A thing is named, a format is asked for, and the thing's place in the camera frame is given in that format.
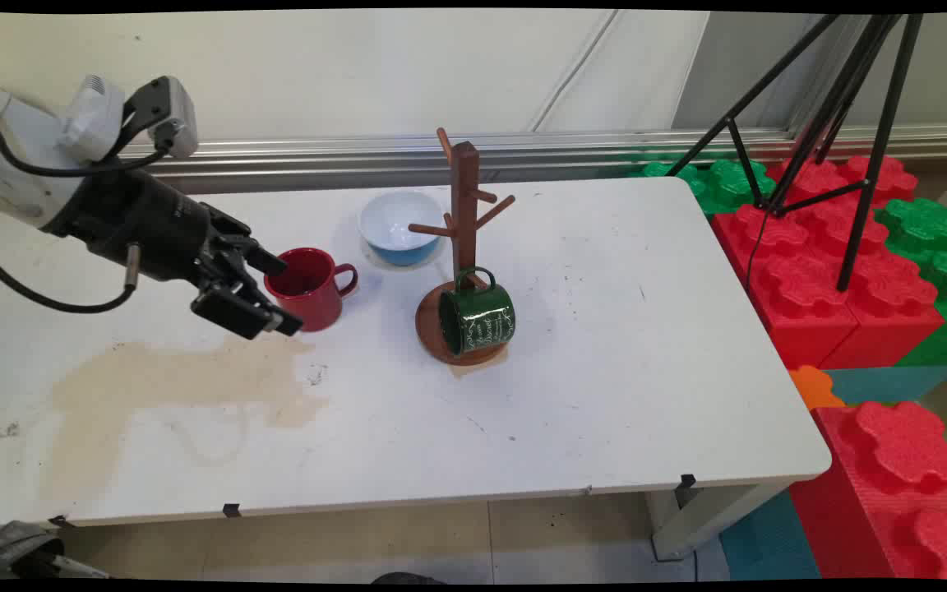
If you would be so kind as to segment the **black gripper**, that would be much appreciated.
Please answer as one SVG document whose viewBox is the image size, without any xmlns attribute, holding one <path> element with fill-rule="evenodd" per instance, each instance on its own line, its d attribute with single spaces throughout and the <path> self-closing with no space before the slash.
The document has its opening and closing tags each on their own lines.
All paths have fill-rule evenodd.
<svg viewBox="0 0 947 592">
<path fill-rule="evenodd" d="M 248 237 L 246 224 L 150 173 L 133 169 L 84 178 L 44 229 L 76 238 L 119 265 L 127 263 L 128 248 L 136 244 L 143 275 L 200 286 L 189 310 L 245 340 L 262 333 L 292 336 L 304 327 L 252 281 L 239 280 L 247 273 L 242 259 L 268 276 L 285 273 L 287 262 Z"/>
</svg>

